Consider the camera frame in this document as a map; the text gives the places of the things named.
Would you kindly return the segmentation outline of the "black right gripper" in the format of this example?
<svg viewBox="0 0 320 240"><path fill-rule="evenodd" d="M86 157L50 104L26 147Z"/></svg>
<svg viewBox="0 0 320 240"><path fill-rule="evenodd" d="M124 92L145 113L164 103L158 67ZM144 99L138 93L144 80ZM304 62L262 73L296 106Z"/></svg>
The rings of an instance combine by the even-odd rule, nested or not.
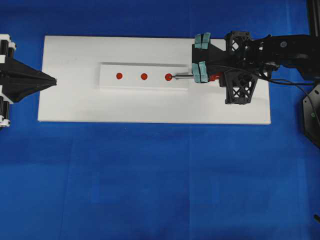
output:
<svg viewBox="0 0 320 240"><path fill-rule="evenodd" d="M238 48L221 50L211 44L211 33L197 34L192 45L191 70L195 83L219 80L221 87L227 86L231 78L225 74L244 74L270 80L272 67L270 52L264 48Z"/></svg>

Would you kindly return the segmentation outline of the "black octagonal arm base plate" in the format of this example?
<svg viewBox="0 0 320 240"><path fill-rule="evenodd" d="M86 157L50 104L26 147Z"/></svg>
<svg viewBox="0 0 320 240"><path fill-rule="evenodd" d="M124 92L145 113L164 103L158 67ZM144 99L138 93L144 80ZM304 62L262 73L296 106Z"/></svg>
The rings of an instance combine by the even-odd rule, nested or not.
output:
<svg viewBox="0 0 320 240"><path fill-rule="evenodd" d="M320 148L320 84L302 100L304 135Z"/></svg>

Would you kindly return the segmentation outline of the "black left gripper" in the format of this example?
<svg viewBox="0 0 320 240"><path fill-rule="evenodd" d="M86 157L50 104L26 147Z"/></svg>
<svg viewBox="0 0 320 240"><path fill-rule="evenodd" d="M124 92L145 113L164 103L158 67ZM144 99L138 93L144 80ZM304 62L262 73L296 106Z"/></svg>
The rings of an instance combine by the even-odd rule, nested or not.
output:
<svg viewBox="0 0 320 240"><path fill-rule="evenodd" d="M11 125L10 107L23 98L56 86L57 80L50 75L36 70L15 60L16 44L9 34L0 34L0 127ZM8 80L17 83L7 84Z"/></svg>

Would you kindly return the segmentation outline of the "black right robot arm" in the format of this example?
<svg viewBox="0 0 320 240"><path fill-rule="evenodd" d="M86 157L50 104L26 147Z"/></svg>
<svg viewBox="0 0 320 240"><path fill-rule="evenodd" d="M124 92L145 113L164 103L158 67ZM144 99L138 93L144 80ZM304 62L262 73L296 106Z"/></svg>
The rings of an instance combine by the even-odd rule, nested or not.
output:
<svg viewBox="0 0 320 240"><path fill-rule="evenodd" d="M211 43L209 32L197 34L192 45L191 75L197 84L218 81L227 91L227 103L248 99L258 79L290 85L274 79L279 67L297 69L305 86L320 81L320 39L310 35L268 35L252 39L249 32L231 31L224 37L225 50ZM55 78L14 59L15 46L0 42L0 84L2 93L13 102L55 86Z"/></svg>

